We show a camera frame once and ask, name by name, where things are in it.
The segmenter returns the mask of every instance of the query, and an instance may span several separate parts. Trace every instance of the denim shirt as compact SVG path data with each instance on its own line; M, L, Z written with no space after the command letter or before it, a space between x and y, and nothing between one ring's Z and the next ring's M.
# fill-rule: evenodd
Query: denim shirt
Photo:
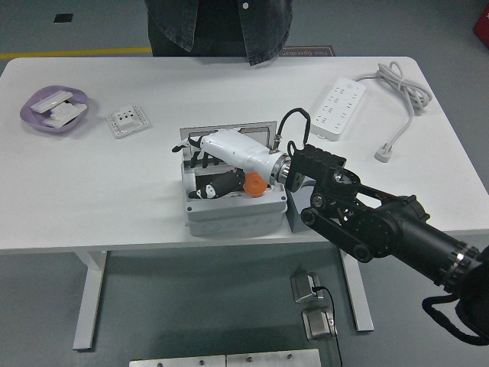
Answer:
M250 65L270 60L282 50L292 22L292 0L236 0ZM184 50L194 43L199 0L145 0L148 14L162 33Z

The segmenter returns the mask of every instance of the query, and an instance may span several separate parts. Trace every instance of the power cord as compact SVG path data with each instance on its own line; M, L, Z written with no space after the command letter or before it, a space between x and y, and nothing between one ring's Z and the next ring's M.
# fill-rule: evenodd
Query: power cord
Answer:
M393 89L401 93L410 111L410 118L407 123L388 143L382 145L375 153L376 159L387 163L392 155L393 144L409 128L415 115L421 115L421 112L423 112L429 101L432 100L432 94L423 85L404 78L400 65L395 61L390 63L389 66L379 63L379 70L376 73L360 75L354 81L359 82L365 79L379 79L389 84Z
M311 290L314 292L314 293L317 293L318 291L326 291L328 292L329 294L329 298L331 298L331 308L332 308L332 311L333 311L333 320L335 321L335 328L336 328L336 316L335 316L335 302L333 300L333 296L331 295L331 292L329 291L328 288L324 287L324 286L319 286L319 287L312 287ZM343 367L343 358L342 358L342 351L340 350L339 348L339 341L338 341L338 333L335 333L336 334L336 348L338 349L338 356L339 356L339 363L340 363L340 366Z

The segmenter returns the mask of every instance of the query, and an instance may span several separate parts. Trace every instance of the white cable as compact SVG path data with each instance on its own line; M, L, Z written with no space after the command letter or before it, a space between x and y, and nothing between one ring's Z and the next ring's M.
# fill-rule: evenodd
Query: white cable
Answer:
M395 71L392 66L396 66L399 71ZM392 155L393 144L409 128L411 122L414 120L414 116L420 115L424 111L429 101L432 100L432 94L421 84L406 79L399 64L395 61L390 63L389 66L379 63L379 70L376 73L360 75L354 81L358 82L364 79L379 79L389 84L393 89L401 93L410 111L410 118L407 123L388 143L382 145L377 153L375 153L376 159L387 163Z

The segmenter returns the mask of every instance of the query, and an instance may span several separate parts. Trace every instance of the screw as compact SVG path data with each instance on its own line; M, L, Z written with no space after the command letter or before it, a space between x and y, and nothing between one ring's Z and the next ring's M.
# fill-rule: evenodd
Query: screw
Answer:
M311 199L311 204L317 209L323 208L325 205L324 197L322 197L322 195L319 193L315 193Z

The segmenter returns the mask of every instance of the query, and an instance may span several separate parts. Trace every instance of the white power strip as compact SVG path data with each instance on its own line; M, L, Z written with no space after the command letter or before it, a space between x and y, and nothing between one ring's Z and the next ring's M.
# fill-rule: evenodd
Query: white power strip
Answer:
M320 138L339 140L365 89L365 85L359 82L338 78L314 115L311 132Z

